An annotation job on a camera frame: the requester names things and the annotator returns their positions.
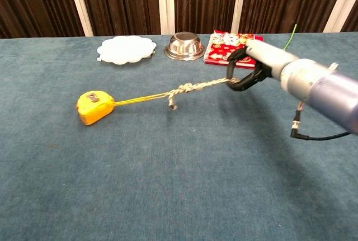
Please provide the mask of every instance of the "green wire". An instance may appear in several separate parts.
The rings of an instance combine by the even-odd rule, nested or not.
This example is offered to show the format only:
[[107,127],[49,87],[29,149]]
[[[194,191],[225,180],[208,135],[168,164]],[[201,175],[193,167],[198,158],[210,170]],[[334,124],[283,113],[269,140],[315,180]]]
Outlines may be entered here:
[[292,31],[292,33],[291,33],[290,40],[287,42],[286,46],[284,47],[284,50],[286,50],[287,47],[289,47],[289,45],[290,45],[290,43],[291,43],[291,41],[292,41],[292,39],[293,39],[293,35],[295,34],[296,27],[297,27],[297,24],[295,24],[295,26],[294,26],[294,28],[293,28],[293,31]]

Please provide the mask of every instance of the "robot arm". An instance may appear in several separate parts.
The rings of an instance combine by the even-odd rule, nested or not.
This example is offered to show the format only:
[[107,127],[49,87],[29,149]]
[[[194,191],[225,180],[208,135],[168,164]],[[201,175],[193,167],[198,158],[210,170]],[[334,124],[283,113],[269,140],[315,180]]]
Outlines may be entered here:
[[275,78],[283,90],[358,135],[358,81],[258,40],[248,40],[245,48],[231,54],[227,78],[232,79],[236,61],[247,56],[256,59],[255,70],[241,81],[227,82],[231,89],[244,91]]

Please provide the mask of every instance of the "red book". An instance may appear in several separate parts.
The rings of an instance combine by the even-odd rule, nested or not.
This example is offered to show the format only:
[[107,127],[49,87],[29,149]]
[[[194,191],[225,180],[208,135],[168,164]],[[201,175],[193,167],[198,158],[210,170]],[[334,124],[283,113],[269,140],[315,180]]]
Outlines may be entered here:
[[[245,47],[246,40],[256,39],[263,41],[262,36],[254,34],[228,33],[224,31],[214,30],[210,35],[210,40],[204,55],[204,62],[214,65],[228,65],[228,57],[237,49]],[[236,67],[243,69],[254,69],[255,60],[249,56],[243,60],[236,62]]]

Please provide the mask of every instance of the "blue tablecloth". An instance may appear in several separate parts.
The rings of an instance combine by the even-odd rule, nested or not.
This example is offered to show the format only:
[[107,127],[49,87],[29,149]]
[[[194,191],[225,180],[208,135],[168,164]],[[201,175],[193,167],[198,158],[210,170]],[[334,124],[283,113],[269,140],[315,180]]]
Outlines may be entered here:
[[[84,126],[87,91],[124,100],[225,76],[148,37],[156,54],[122,66],[96,61],[109,37],[0,40],[0,240],[358,240],[358,137],[290,138],[298,102],[276,80]],[[264,37],[283,47],[289,35]],[[296,34],[288,51],[358,78],[357,48],[354,32]],[[302,134],[343,131],[309,107],[302,121]]]

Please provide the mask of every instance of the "table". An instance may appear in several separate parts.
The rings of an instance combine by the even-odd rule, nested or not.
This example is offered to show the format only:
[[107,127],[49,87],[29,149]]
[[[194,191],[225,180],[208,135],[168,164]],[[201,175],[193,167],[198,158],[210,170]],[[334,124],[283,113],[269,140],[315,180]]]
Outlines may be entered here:
[[[155,55],[123,66],[96,61],[110,37],[0,40],[1,240],[358,239],[357,136],[290,138],[298,102],[276,80],[84,126],[75,104],[87,91],[124,100],[225,76],[168,59],[170,36],[148,37]],[[264,38],[283,47],[289,35]],[[357,32],[296,34],[288,51],[358,78],[357,47]],[[342,132],[309,107],[302,121],[302,134]]]

